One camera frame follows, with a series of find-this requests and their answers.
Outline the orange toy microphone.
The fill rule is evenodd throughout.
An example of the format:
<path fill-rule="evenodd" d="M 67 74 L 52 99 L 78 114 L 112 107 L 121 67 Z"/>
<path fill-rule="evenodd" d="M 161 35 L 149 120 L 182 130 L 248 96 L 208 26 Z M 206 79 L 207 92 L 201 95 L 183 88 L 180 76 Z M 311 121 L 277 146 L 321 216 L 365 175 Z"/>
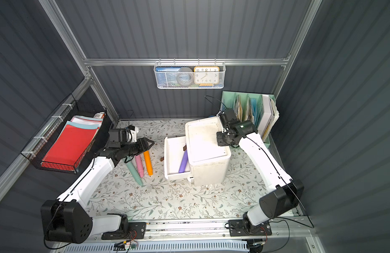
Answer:
<path fill-rule="evenodd" d="M 152 168 L 150 153 L 148 151 L 145 151 L 143 153 L 143 157 L 144 157 L 144 160 L 145 160 L 145 166 L 146 166 L 148 175 L 152 176 L 153 175 L 153 168 Z"/>

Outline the pink toy microphone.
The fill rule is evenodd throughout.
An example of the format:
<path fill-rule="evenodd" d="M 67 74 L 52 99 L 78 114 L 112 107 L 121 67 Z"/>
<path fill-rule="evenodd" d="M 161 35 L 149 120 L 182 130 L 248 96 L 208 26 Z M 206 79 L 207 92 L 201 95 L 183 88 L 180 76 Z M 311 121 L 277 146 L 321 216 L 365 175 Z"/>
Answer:
<path fill-rule="evenodd" d="M 144 168 L 143 168 L 143 163 L 142 163 L 142 159 L 141 159 L 140 155 L 135 156 L 135 162 L 137 165 L 137 170 L 138 170 L 139 176 L 141 178 L 143 178 L 144 177 Z"/>

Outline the mint green toy microphone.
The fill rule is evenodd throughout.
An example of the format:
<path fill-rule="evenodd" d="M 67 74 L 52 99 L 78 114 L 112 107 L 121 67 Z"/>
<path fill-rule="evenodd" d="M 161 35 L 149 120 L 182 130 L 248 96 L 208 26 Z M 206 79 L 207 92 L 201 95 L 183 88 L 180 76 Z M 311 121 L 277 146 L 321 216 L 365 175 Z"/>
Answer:
<path fill-rule="evenodd" d="M 136 167 L 133 165 L 132 160 L 133 160 L 133 157 L 128 156 L 125 158 L 124 163 L 127 166 L 129 172 L 131 173 L 131 175 L 132 175 L 133 179 L 136 181 L 136 183 L 139 186 L 143 186 L 143 181 L 142 181 Z"/>

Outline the white plastic drawer cabinet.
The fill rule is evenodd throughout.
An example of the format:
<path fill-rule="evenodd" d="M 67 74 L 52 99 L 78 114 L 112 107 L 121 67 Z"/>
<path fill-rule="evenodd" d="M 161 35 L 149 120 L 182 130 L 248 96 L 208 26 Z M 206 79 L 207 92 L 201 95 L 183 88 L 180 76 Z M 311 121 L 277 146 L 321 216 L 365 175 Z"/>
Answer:
<path fill-rule="evenodd" d="M 232 153 L 229 146 L 218 145 L 217 133 L 222 132 L 220 119 L 214 116 L 190 121 L 186 123 L 185 131 L 193 185 L 223 183 Z"/>

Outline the purple toy microphone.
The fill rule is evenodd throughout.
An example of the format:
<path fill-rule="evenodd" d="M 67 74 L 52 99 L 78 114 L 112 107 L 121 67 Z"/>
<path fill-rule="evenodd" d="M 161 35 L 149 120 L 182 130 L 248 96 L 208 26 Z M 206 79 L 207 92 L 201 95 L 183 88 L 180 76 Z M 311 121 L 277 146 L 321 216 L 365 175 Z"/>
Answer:
<path fill-rule="evenodd" d="M 187 163 L 188 163 L 188 152 L 185 150 L 183 153 L 181 163 L 180 163 L 180 167 L 179 167 L 179 171 L 178 171 L 179 174 L 185 172 Z"/>

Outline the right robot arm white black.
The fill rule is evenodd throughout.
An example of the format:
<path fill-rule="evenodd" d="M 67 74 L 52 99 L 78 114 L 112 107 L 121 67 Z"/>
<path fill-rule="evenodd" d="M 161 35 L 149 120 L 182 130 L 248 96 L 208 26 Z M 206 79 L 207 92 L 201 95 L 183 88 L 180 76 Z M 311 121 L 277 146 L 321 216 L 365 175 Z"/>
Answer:
<path fill-rule="evenodd" d="M 221 111 L 217 116 L 223 127 L 216 133 L 217 144 L 220 147 L 240 147 L 253 162 L 267 191 L 259 198 L 258 204 L 244 214 L 244 226 L 256 227 L 301 205 L 303 183 L 294 180 L 279 165 L 254 124 L 249 120 L 241 122 L 232 109 Z"/>

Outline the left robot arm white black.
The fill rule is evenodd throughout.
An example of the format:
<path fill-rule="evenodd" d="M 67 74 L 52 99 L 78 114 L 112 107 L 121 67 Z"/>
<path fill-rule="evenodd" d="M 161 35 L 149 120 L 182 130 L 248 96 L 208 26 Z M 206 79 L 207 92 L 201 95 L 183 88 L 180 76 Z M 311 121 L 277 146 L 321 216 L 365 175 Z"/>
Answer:
<path fill-rule="evenodd" d="M 79 178 L 55 200 L 47 200 L 42 205 L 44 242 L 81 244 L 90 236 L 101 235 L 102 239 L 112 240 L 131 234 L 126 215 L 108 214 L 94 218 L 85 209 L 99 184 L 121 160 L 130 162 L 154 146 L 151 139 L 137 138 L 137 132 L 133 126 L 110 130 L 106 145 L 94 154 Z"/>

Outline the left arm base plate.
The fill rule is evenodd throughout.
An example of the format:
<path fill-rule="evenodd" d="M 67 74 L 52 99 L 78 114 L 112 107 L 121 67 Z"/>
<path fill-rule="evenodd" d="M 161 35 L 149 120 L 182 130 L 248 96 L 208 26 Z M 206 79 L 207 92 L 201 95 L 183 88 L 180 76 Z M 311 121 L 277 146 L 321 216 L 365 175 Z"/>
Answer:
<path fill-rule="evenodd" d="M 146 222 L 129 222 L 122 224 L 117 231 L 102 234 L 102 240 L 143 239 L 146 231 Z"/>

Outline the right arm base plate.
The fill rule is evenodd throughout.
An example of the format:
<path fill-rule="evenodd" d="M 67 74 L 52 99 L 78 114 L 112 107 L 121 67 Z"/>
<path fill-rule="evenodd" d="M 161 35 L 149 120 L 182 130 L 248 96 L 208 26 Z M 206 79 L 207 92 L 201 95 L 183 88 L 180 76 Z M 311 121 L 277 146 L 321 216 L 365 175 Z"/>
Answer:
<path fill-rule="evenodd" d="M 232 237 L 265 237 L 272 235 L 272 230 L 268 222 L 261 223 L 258 226 L 253 226 L 243 219 L 232 219 L 225 224 L 225 228 L 229 230 Z"/>

